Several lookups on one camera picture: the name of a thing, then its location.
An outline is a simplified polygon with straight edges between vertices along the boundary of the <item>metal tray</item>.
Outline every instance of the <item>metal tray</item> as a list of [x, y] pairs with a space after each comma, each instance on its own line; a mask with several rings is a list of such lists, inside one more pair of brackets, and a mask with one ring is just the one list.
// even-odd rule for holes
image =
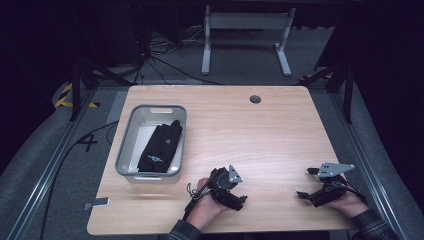
[[[177, 105], [139, 105], [128, 120], [115, 163], [116, 171], [131, 183], [176, 183], [184, 156], [187, 113]], [[157, 125], [170, 125], [178, 120], [183, 128], [177, 150], [166, 173], [138, 172], [138, 162]]]

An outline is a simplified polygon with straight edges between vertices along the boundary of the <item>aluminum rail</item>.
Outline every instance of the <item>aluminum rail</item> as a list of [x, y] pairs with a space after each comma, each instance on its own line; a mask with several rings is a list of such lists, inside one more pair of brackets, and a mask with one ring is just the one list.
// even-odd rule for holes
[[34, 217], [35, 212], [37, 211], [38, 207], [43, 201], [46, 192], [52, 184], [56, 172], [59, 170], [62, 158], [66, 153], [66, 147], [68, 146], [68, 143], [72, 138], [75, 129], [79, 125], [83, 113], [88, 108], [91, 100], [93, 99], [94, 93], [94, 90], [88, 90], [85, 93], [83, 101], [81, 103], [81, 112], [77, 115], [75, 120], [73, 122], [70, 122], [66, 127], [65, 132], [59, 141], [59, 144], [57, 145], [52, 157], [50, 158], [50, 161], [47, 163], [46, 168], [40, 176], [40, 179], [34, 185], [34, 189], [28, 201], [23, 207], [18, 219], [16, 220], [6, 239], [22, 239], [26, 229], [28, 228], [29, 224], [31, 223], [31, 220]]
[[356, 152], [359, 169], [364, 175], [365, 181], [368, 187], [371, 190], [371, 194], [374, 198], [374, 201], [377, 203], [377, 207], [382, 215], [382, 218], [390, 224], [393, 230], [398, 234], [401, 239], [408, 240], [408, 236], [405, 231], [402, 229], [398, 218], [396, 217], [390, 199], [387, 196], [384, 186], [381, 184], [381, 181], [378, 179], [378, 176], [375, 174], [372, 166], [369, 164], [369, 159], [362, 148], [361, 142], [359, 141], [358, 135], [351, 124], [348, 124], [343, 115], [342, 101], [337, 97], [336, 94], [328, 94], [330, 101], [333, 104], [333, 107], [337, 111], [337, 115], [342, 122], [345, 131], [352, 142], [352, 146]]

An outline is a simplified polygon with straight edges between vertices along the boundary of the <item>black device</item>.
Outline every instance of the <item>black device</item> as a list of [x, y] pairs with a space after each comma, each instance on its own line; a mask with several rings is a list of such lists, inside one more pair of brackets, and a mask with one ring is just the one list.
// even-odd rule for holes
[[212, 199], [220, 204], [239, 211], [243, 207], [243, 203], [246, 201], [247, 196], [237, 197], [230, 193], [230, 190], [240, 182], [243, 182], [243, 179], [234, 167], [230, 165], [229, 171], [225, 167], [212, 170], [208, 181], [199, 190], [190, 190], [191, 184], [189, 183], [187, 185], [187, 192], [192, 199], [184, 209], [185, 214], [183, 220], [187, 219], [197, 201], [207, 194], [210, 194]]
[[322, 189], [308, 194], [306, 192], [297, 192], [301, 199], [307, 199], [312, 202], [315, 207], [319, 207], [333, 200], [339, 199], [346, 194], [346, 191], [353, 192], [365, 204], [365, 196], [340, 174], [354, 169], [355, 166], [349, 164], [323, 163], [321, 168], [308, 168], [308, 173], [317, 175], [322, 182]]

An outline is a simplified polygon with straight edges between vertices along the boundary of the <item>glove logo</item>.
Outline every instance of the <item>glove logo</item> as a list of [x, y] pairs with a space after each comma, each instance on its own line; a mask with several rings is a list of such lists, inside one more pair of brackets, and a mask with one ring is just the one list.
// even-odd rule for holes
[[162, 159], [156, 157], [156, 156], [147, 156], [148, 158], [152, 159], [153, 162], [163, 162]]

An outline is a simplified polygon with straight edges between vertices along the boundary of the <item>black glove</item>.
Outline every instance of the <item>black glove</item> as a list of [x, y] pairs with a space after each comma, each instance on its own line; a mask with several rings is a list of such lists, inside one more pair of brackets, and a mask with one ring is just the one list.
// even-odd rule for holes
[[156, 126], [138, 162], [139, 172], [166, 173], [174, 158], [183, 128], [175, 120], [171, 126]]

